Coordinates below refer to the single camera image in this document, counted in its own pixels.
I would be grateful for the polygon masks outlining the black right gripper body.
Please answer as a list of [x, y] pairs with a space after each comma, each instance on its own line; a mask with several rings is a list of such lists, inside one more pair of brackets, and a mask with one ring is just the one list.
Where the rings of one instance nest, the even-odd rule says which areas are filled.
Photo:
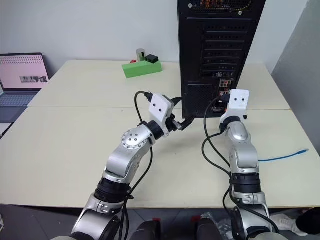
[[224, 113], [227, 108], [227, 103], [217, 100], [211, 107], [212, 113]]

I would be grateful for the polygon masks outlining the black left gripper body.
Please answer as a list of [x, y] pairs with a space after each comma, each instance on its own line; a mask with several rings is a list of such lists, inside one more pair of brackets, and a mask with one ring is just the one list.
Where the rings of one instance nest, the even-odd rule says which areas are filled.
[[166, 127], [169, 132], [175, 132], [181, 129], [181, 124], [175, 120], [176, 116], [171, 114], [170, 117], [166, 119]]

